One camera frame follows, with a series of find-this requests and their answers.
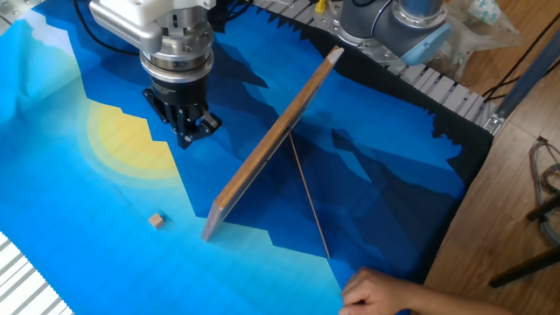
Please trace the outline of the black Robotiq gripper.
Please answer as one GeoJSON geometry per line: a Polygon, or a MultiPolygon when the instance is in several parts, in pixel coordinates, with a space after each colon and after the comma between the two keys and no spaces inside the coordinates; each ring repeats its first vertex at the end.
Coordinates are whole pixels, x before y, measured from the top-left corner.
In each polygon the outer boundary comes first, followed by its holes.
{"type": "Polygon", "coordinates": [[[171,126],[181,149],[187,149],[193,141],[211,136],[222,126],[222,120],[209,112],[205,112],[193,125],[185,109],[190,105],[198,105],[208,110],[206,76],[200,80],[181,83],[155,77],[150,77],[150,80],[151,88],[147,87],[143,96],[157,117],[171,126]]]}

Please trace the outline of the person's right hand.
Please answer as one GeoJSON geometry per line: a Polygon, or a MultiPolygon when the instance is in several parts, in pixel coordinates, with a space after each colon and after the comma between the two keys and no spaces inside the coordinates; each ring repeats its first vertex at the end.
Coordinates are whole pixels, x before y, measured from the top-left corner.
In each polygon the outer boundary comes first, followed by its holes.
{"type": "Polygon", "coordinates": [[[408,282],[361,268],[341,292],[339,315],[394,315],[411,307],[409,292],[408,282]]]}

